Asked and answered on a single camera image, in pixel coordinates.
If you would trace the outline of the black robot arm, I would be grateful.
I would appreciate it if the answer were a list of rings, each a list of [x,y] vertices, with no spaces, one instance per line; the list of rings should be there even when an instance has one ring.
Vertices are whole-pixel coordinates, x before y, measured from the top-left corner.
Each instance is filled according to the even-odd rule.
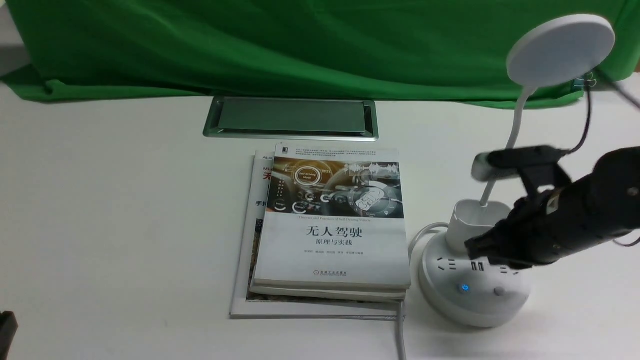
[[[519,178],[526,196],[482,235],[466,240],[470,259],[515,271],[551,265],[640,227],[639,148],[603,155],[592,173],[573,181],[560,159],[568,150],[548,145],[484,152],[471,175],[488,183]]]

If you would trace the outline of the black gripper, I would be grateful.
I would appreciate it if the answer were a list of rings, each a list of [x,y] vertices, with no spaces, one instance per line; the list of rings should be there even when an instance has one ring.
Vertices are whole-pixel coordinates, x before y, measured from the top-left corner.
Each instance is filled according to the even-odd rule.
[[[487,258],[490,265],[533,268],[551,265],[608,241],[608,178],[591,173],[575,182],[562,177],[522,174],[526,198],[520,199],[505,221],[505,230],[492,228],[464,242],[471,260]]]

